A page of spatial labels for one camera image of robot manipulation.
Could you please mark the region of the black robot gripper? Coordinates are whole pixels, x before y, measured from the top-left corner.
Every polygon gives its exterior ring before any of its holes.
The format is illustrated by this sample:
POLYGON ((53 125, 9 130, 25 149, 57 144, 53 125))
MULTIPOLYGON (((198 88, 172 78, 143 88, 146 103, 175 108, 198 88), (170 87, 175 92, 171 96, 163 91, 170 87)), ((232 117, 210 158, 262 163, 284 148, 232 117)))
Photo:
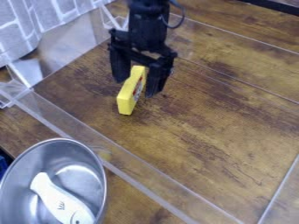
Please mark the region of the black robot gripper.
POLYGON ((164 89, 178 53, 166 45, 171 0, 127 0, 128 30, 112 29, 110 63, 116 83, 130 76, 128 51, 158 53, 163 57, 150 65, 144 96, 151 98, 164 89))

